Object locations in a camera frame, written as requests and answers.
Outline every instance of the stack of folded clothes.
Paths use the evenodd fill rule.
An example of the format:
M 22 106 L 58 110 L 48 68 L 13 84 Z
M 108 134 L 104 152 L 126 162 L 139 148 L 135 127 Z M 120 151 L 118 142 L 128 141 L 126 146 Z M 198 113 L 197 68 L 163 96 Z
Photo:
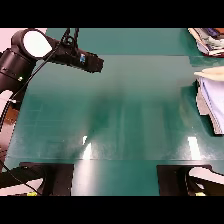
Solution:
M 200 115 L 209 115 L 215 134 L 224 134 L 224 66 L 195 72 L 198 76 L 196 97 Z
M 205 56 L 224 58 L 224 28 L 188 28 Z

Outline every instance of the green tabletop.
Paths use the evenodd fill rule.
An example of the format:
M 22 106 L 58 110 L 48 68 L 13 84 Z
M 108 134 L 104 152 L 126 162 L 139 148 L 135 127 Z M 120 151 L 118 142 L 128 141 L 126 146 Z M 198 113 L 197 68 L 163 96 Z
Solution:
M 158 164 L 209 163 L 224 173 L 224 138 L 198 113 L 193 75 L 223 59 L 201 56 L 186 28 L 80 29 L 79 47 L 100 54 L 102 73 L 43 67 L 6 165 L 74 163 L 72 195 L 158 195 Z

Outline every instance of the white circular cap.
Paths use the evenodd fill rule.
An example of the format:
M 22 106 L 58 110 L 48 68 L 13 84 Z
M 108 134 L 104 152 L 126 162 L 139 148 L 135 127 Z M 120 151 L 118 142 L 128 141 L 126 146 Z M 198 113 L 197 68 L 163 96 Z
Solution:
M 25 49 L 34 57 L 44 57 L 52 50 L 46 38 L 38 31 L 29 31 L 24 35 Z

